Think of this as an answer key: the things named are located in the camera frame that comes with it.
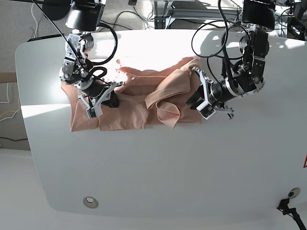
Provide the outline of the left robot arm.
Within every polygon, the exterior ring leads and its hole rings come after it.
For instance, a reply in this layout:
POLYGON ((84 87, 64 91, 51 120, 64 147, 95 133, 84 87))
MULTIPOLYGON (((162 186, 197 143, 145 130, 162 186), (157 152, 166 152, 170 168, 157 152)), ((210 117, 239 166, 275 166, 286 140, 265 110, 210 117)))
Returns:
POLYGON ((218 10, 225 24, 221 48, 215 54, 204 56, 204 59, 219 57, 222 60, 222 77, 209 78, 199 68, 192 69, 201 83, 186 101, 191 110, 198 111, 206 120, 216 112, 225 112, 229 118, 233 118, 234 110, 226 103, 236 97, 259 92, 264 87, 265 57, 270 48, 269 32, 274 30, 275 5, 274 0, 246 0, 243 2, 241 21, 233 22, 226 18, 218 1, 218 10), (235 26, 241 27, 245 34, 239 41, 241 57, 232 64, 226 43, 229 30, 235 26))

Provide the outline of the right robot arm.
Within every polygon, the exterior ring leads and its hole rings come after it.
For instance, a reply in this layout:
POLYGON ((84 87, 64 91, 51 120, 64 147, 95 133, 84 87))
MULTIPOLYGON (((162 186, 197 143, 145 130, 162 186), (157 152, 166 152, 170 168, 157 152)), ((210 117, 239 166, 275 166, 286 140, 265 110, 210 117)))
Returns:
POLYGON ((103 80, 107 74, 103 65, 114 57, 118 48, 116 32, 111 26, 101 22, 105 5, 104 0, 73 0, 66 21, 66 26, 72 32, 65 39, 65 58, 59 76, 62 82, 80 90, 80 99, 87 98, 90 111, 102 104, 110 108, 119 107, 114 89, 120 83, 103 80), (88 53, 94 47, 92 33, 99 27, 112 33, 114 48, 106 60, 93 62, 88 58, 88 53))

